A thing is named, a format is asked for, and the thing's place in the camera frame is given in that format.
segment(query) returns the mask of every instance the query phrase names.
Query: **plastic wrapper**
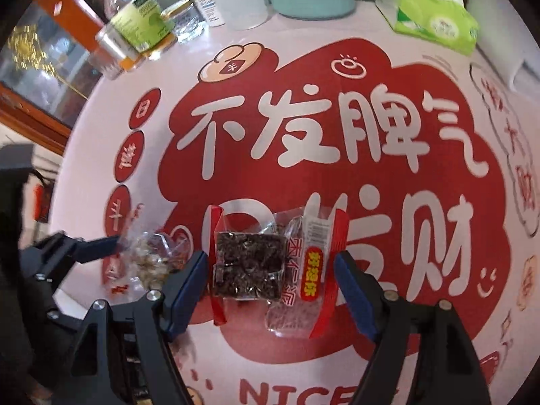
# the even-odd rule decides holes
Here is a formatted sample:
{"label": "plastic wrapper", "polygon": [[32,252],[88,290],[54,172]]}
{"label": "plastic wrapper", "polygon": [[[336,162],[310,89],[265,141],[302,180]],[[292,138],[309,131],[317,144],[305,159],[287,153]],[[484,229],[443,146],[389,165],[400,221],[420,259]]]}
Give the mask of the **plastic wrapper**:
{"label": "plastic wrapper", "polygon": [[215,234],[214,295],[280,300],[287,238],[277,234]]}
{"label": "plastic wrapper", "polygon": [[119,253],[110,258],[109,269],[104,272],[110,295],[124,294],[127,301],[140,298],[150,289],[161,289],[168,275],[182,269],[189,259],[187,238],[172,240],[156,224],[145,221],[141,212],[138,206],[130,216],[118,242]]}
{"label": "plastic wrapper", "polygon": [[[232,304],[238,303],[232,299],[266,299],[265,325],[274,334],[321,336],[338,295],[333,258],[346,247],[347,213],[326,207],[300,207],[275,213],[252,227],[239,227],[235,214],[225,215],[217,206],[209,210],[214,233],[210,248],[210,263],[215,264],[211,297],[214,324],[225,324],[229,315],[233,319],[232,312],[240,305]],[[276,245],[283,242],[283,259],[275,259],[274,248],[260,245],[259,240],[275,240]],[[282,260],[283,269],[277,270]],[[230,272],[227,267],[236,270]]]}
{"label": "plastic wrapper", "polygon": [[338,293],[333,259],[345,248],[348,225],[345,212],[326,208],[278,225],[288,238],[288,258],[281,300],[266,313],[267,329],[289,338],[316,338],[325,331]]}

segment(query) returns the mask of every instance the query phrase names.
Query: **black cloth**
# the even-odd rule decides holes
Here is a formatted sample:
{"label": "black cloth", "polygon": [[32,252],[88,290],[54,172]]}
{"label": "black cloth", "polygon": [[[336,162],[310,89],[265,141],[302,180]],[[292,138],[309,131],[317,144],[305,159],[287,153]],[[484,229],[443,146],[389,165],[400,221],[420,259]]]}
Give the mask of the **black cloth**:
{"label": "black cloth", "polygon": [[0,397],[13,405],[28,403],[23,389],[33,360],[18,297],[22,206],[23,186],[0,184]]}

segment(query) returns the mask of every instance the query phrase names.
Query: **dark snack bar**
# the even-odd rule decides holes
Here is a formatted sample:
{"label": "dark snack bar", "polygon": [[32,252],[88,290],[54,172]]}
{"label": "dark snack bar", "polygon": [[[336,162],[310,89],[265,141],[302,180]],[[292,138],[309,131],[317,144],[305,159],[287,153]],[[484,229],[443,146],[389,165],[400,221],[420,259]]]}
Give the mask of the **dark snack bar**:
{"label": "dark snack bar", "polygon": [[214,295],[280,300],[287,238],[277,234],[215,234]]}

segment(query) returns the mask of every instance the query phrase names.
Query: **yellow label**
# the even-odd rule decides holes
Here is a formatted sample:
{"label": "yellow label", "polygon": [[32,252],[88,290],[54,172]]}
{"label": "yellow label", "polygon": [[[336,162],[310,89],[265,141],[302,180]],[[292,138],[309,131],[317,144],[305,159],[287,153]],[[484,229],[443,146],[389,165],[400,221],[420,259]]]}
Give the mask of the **yellow label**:
{"label": "yellow label", "polygon": [[156,0],[133,0],[111,23],[139,53],[154,47],[171,32],[161,19],[161,8]]}

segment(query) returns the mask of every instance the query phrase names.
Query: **white table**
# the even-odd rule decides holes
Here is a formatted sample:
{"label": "white table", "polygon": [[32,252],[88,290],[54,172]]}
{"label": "white table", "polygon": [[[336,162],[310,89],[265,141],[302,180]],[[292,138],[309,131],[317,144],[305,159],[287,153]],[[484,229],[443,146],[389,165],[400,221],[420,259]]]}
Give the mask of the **white table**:
{"label": "white table", "polygon": [[[219,51],[249,43],[260,50],[250,46],[198,80]],[[352,66],[347,56],[363,65],[363,78],[361,66],[343,66]],[[243,71],[208,82],[231,63]],[[304,104],[289,106],[287,90],[290,103]],[[224,98],[233,98],[220,103],[228,109],[191,114]],[[321,112],[303,117],[314,110]],[[358,110],[363,119],[353,121]],[[207,250],[208,204],[255,218],[306,203],[346,208],[348,250],[409,300],[452,301],[474,337],[493,404],[504,404],[540,354],[536,113],[504,89],[480,53],[394,34],[371,3],[342,20],[274,16],[250,31],[214,28],[96,86],[66,148],[51,228],[99,238],[120,228],[114,205],[125,216],[127,204],[144,203],[148,225],[184,231],[193,248]],[[259,139],[273,114],[288,118]],[[398,134],[408,146],[392,144]],[[124,161],[132,166],[119,169],[131,143],[135,153]],[[77,266],[63,290],[85,307],[107,296],[101,264]],[[267,331],[257,304],[234,309],[219,329],[208,305],[194,315],[181,370],[207,404],[345,403],[360,380],[370,347],[341,297],[327,336],[304,341]],[[394,403],[405,403],[415,362],[407,357]]]}

